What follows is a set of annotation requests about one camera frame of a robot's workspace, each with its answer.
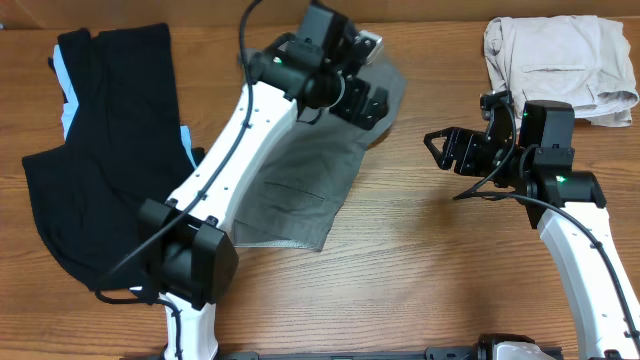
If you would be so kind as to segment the grey shorts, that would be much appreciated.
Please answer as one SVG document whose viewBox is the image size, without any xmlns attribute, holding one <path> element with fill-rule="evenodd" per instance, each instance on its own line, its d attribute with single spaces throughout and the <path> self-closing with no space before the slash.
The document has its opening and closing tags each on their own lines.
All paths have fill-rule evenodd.
<svg viewBox="0 0 640 360">
<path fill-rule="evenodd" d="M 358 76 L 389 91 L 389 112 L 371 130 L 306 109 L 244 195 L 232 227 L 237 247 L 321 251 L 359 173 L 365 151 L 392 126 L 407 81 L 391 58 L 380 55 Z"/>
</svg>

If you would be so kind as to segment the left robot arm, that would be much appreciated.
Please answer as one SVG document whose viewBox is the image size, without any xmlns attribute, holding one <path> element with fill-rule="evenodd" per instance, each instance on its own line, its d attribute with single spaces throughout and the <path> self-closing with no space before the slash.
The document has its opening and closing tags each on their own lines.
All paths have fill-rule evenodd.
<svg viewBox="0 0 640 360">
<path fill-rule="evenodd" d="M 312 2 L 296 32 L 254 54 L 240 50 L 245 83 L 226 126 L 165 202 L 147 200 L 140 209 L 139 262 L 167 315 L 163 358 L 216 358 L 215 304 L 238 267 L 231 227 L 251 182 L 306 109 L 374 127 L 388 93 L 358 73 L 382 48 L 379 35 Z"/>
</svg>

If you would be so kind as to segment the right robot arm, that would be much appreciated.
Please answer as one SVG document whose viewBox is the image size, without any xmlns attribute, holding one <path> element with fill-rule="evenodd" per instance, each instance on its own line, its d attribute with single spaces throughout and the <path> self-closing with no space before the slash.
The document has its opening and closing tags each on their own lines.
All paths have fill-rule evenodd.
<svg viewBox="0 0 640 360">
<path fill-rule="evenodd" d="M 615 247 L 596 176 L 573 167 L 573 107 L 532 100 L 520 117 L 509 91 L 480 98 L 485 131 L 449 127 L 424 144 L 437 166 L 477 178 L 457 200 L 513 199 L 550 252 L 582 359 L 639 356 L 639 300 Z"/>
</svg>

